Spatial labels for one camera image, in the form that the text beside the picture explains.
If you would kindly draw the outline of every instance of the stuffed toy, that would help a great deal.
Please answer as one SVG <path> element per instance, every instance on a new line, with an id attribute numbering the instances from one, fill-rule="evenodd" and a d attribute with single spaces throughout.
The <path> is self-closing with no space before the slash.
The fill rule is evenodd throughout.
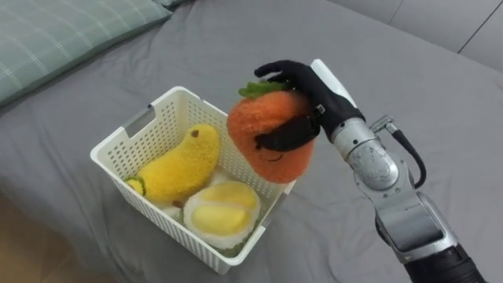
<path id="1" fill-rule="evenodd" d="M 223 255 L 236 256 L 255 228 L 260 199 L 246 184 L 226 181 L 202 189 L 187 200 L 187 229 Z"/>
<path id="2" fill-rule="evenodd" d="M 211 177 L 219 150 L 218 131 L 197 124 L 186 132 L 176 148 L 148 163 L 126 183 L 148 200 L 176 206 Z"/>
<path id="3" fill-rule="evenodd" d="M 239 91 L 244 99 L 235 105 L 227 117 L 227 130 L 234 145 L 253 170 L 265 180 L 288 183 L 306 170 L 314 141 L 287 152 L 261 148 L 255 141 L 294 116 L 310 111 L 308 100 L 292 90 L 283 90 L 280 83 L 249 83 Z"/>

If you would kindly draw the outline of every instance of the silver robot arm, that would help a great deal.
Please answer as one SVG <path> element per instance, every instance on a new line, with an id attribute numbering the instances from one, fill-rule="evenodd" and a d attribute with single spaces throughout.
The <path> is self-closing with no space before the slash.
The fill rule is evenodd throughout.
<path id="1" fill-rule="evenodd" d="M 334 95 L 346 98 L 357 108 L 321 60 L 315 60 L 311 68 Z M 325 111 L 323 105 L 318 108 Z M 353 169 L 356 186 L 372 201 L 379 235 L 414 283 L 485 283 L 438 208 L 417 190 L 405 160 L 384 148 L 376 135 L 384 129 L 409 152 L 415 152 L 388 116 L 371 127 L 361 118 L 350 118 L 328 134 Z"/>

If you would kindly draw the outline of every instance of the orange stuffed toy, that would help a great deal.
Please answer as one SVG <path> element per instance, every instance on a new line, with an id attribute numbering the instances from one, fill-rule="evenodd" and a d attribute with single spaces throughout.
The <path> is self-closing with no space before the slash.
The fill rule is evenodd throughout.
<path id="1" fill-rule="evenodd" d="M 249 83 L 240 94 L 246 98 L 233 107 L 227 118 L 227 130 L 234 145 L 253 170 L 267 181 L 288 183 L 295 180 L 307 168 L 314 140 L 280 153 L 260 148 L 255 137 L 294 116 L 306 115 L 310 111 L 309 101 L 302 94 L 282 90 L 280 84 L 274 83 Z"/>

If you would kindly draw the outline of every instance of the bed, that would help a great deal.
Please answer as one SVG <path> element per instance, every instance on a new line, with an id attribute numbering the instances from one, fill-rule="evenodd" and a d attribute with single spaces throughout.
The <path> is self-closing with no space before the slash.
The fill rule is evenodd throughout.
<path id="1" fill-rule="evenodd" d="M 225 276 L 136 212 L 90 160 L 98 142 L 173 86 L 228 111 L 254 68 L 283 58 L 321 58 L 369 121 L 397 119 L 427 165 L 422 190 L 486 280 L 500 281 L 503 75 L 325 0 L 185 2 L 162 24 L 4 105 L 0 190 L 63 233 L 84 265 L 119 282 L 407 281 L 351 169 L 324 138 L 263 238 Z"/>

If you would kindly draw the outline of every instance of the yellow fruit toy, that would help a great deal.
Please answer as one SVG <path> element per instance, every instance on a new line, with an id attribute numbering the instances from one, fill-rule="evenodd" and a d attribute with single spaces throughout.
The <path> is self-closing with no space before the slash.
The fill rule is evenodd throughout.
<path id="1" fill-rule="evenodd" d="M 152 201 L 184 200 L 210 178 L 219 150 L 218 131 L 197 124 L 187 131 L 181 144 L 144 166 L 126 183 Z"/>
<path id="2" fill-rule="evenodd" d="M 201 240 L 229 251 L 242 246 L 259 212 L 256 192 L 242 182 L 228 181 L 190 197 L 183 208 L 183 222 Z"/>

